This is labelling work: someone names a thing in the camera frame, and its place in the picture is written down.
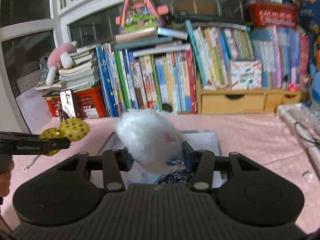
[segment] ridged black surface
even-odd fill
[[[107,194],[92,214],[76,223],[52,228],[23,223],[12,236],[17,240],[298,240],[305,235],[294,223],[273,228],[240,224],[223,214],[210,195],[169,184],[131,185],[125,192]]]

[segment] dark blue patterned fabric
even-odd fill
[[[193,172],[187,172],[186,170],[176,170],[163,175],[158,180],[158,184],[185,183],[187,186],[190,186],[194,175]]]

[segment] pink stuffed animal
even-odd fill
[[[48,76],[46,83],[51,86],[59,68],[71,68],[73,61],[69,53],[77,51],[77,42],[65,43],[55,48],[48,57]]]

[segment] red plastic basket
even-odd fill
[[[295,28],[297,25],[298,9],[295,6],[256,2],[250,4],[248,10],[256,26]]]
[[[103,102],[101,85],[92,89],[77,92],[75,95],[75,104],[78,107],[79,117],[87,117],[85,109],[96,108],[99,117],[106,117],[107,111]],[[53,117],[59,116],[60,97],[46,98],[50,112]]]

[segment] pink table surface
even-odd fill
[[[223,156],[227,156],[231,151],[240,152],[296,184],[305,196],[305,205],[296,224],[306,233],[320,227],[319,180],[297,138],[278,117],[273,114],[248,114],[168,115],[167,118],[180,130],[215,130]],[[12,171],[11,192],[1,207],[1,214],[12,229],[19,225],[12,206],[12,196],[18,186],[77,152],[86,151],[90,155],[96,155],[114,130],[116,120],[117,118],[85,120],[90,126],[90,132],[85,138],[50,158],[41,156],[27,172],[23,172],[23,167],[31,156],[13,157],[15,168]],[[58,119],[53,118],[39,133],[49,127],[58,126]],[[315,175],[309,183],[302,177],[307,170]]]

